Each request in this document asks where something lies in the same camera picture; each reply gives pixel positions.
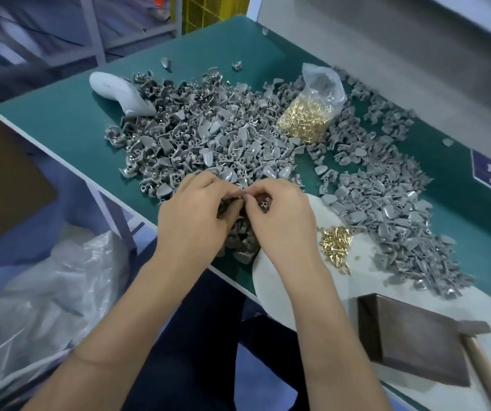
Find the workbench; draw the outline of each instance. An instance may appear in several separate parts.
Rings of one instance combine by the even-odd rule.
[[[162,57],[172,61],[170,73],[162,68]],[[231,64],[240,60],[243,70],[235,72]],[[233,84],[247,82],[254,90],[262,90],[265,81],[276,77],[295,80],[303,62],[326,65],[274,32],[264,36],[262,26],[237,16],[96,70],[127,78],[134,72],[151,70],[157,81],[171,79],[178,84],[191,78],[201,80],[202,73],[216,66],[225,80]],[[155,228],[159,205],[139,191],[139,179],[127,180],[119,173],[118,169],[125,166],[125,151],[114,150],[104,139],[104,131],[107,124],[119,125],[122,110],[118,103],[92,92],[90,74],[85,72],[1,103],[0,120],[84,179],[94,195],[100,192],[97,199],[101,209],[126,241],[131,231],[126,231],[127,223],[119,208]],[[349,92],[350,86],[344,85]],[[361,116],[369,104],[354,100],[354,105],[356,115]],[[444,138],[445,134],[417,120],[409,138],[398,148],[414,156],[435,179],[422,194],[433,204],[432,231],[457,241],[456,259],[461,268],[476,276],[476,286],[491,296],[491,190],[473,179],[470,149],[458,142],[447,147],[442,143]],[[345,170],[329,154],[326,160],[324,164],[330,169]],[[308,155],[296,156],[296,164],[304,190],[318,195],[321,183]],[[358,167],[350,165],[346,169],[354,172]],[[237,262],[230,251],[214,260],[211,269],[256,299],[251,266]]]

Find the dark pants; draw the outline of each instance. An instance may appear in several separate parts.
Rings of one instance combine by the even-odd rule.
[[[296,333],[266,316],[242,322],[245,298],[205,271],[154,344],[122,410],[235,410],[238,342],[296,389],[292,410],[308,410]]]

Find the left hand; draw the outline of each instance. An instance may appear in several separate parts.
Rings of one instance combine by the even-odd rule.
[[[218,219],[221,200],[242,193],[238,186],[211,172],[189,174],[160,207],[155,256],[197,279],[224,245],[242,208],[243,201],[235,200]]]

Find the white plastic bag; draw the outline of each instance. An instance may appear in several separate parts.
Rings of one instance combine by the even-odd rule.
[[[342,111],[345,89],[331,68],[303,63],[302,77],[304,89],[283,112],[278,127],[306,143],[320,142],[331,120]]]
[[[0,394],[80,343],[123,290],[128,252],[117,235],[71,226],[63,235],[0,293]]]

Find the hammer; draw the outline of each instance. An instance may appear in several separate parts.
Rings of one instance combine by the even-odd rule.
[[[474,320],[462,320],[458,321],[457,324],[462,345],[466,349],[466,353],[468,353],[468,357],[474,365],[479,380],[481,380],[491,402],[491,363],[475,338],[478,334],[491,333],[491,328],[487,322]]]

